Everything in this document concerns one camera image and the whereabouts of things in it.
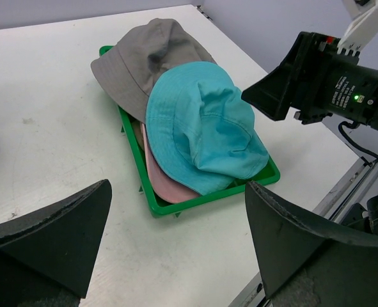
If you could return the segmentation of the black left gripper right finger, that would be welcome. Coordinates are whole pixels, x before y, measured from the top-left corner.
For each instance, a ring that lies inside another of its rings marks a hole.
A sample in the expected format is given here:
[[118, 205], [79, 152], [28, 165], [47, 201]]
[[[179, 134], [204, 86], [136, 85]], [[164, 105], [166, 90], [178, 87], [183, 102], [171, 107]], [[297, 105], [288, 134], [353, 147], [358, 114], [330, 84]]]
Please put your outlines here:
[[378, 196], [344, 226], [256, 182], [245, 202], [265, 297], [274, 306], [378, 306]]

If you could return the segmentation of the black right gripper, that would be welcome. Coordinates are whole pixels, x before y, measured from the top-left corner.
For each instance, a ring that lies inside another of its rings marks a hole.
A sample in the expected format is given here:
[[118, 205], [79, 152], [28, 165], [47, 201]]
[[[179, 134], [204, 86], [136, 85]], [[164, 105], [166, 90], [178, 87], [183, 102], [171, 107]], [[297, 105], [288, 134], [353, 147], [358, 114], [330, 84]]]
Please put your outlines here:
[[273, 121], [290, 106], [305, 124], [337, 114], [378, 131], [378, 70], [358, 64], [358, 54], [338, 52], [339, 40], [301, 32], [283, 65], [242, 92], [241, 98]]

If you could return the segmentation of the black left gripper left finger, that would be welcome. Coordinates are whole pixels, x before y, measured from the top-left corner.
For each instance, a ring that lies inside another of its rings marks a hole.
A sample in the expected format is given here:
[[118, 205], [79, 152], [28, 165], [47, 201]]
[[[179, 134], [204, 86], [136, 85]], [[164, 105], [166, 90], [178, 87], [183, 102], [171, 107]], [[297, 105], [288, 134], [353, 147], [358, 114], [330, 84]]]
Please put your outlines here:
[[0, 224], [0, 306], [79, 306], [112, 199], [105, 179]]

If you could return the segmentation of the teal bucket hat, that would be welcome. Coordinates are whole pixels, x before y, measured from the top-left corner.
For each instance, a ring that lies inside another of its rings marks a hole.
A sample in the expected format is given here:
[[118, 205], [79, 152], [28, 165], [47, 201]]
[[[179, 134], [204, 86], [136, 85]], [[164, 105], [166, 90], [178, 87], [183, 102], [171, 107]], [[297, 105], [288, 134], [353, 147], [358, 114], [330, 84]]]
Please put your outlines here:
[[254, 177], [269, 161], [252, 107], [228, 73], [211, 62], [163, 73], [148, 99], [145, 124], [163, 172], [202, 196]]

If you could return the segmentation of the grey bucket hat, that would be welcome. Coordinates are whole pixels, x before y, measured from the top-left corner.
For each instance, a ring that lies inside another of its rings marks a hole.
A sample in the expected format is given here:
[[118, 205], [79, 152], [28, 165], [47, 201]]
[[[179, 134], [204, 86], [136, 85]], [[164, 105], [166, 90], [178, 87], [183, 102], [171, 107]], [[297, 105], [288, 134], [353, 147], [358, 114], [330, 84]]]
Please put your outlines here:
[[175, 19], [153, 19], [132, 28], [91, 62], [91, 70], [110, 98], [144, 123], [148, 99], [158, 78], [169, 69], [193, 61], [215, 62]]

